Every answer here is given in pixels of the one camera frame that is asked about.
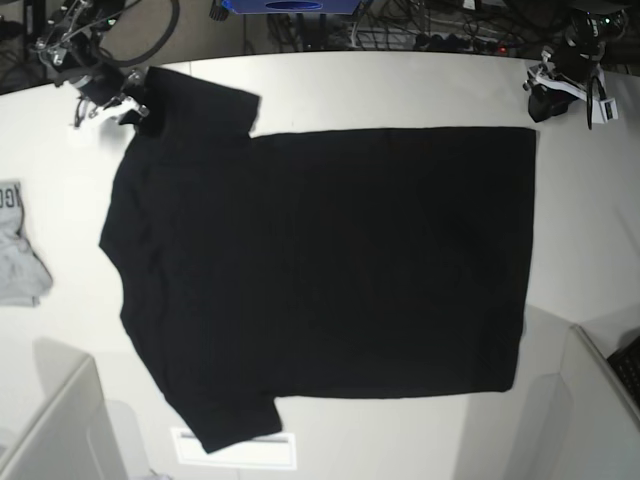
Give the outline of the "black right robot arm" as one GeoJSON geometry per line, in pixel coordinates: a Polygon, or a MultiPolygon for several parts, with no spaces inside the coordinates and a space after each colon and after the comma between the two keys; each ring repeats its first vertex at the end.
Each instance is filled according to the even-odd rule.
{"type": "Polygon", "coordinates": [[[33,51],[56,86],[78,92],[72,127],[96,128],[104,122],[139,127],[149,116],[144,74],[125,73],[100,42],[127,7],[125,1],[65,1],[54,11],[33,51]]]}

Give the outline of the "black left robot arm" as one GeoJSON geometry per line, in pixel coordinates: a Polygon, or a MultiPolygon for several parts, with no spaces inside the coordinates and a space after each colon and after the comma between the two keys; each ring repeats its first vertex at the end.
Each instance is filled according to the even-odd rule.
{"type": "Polygon", "coordinates": [[[563,115],[578,100],[586,104],[589,128],[619,118],[600,61],[607,44],[624,35],[631,5],[630,1],[569,3],[569,24],[560,44],[544,48],[541,61],[527,70],[523,89],[529,93],[528,113],[534,122],[563,115]]]}

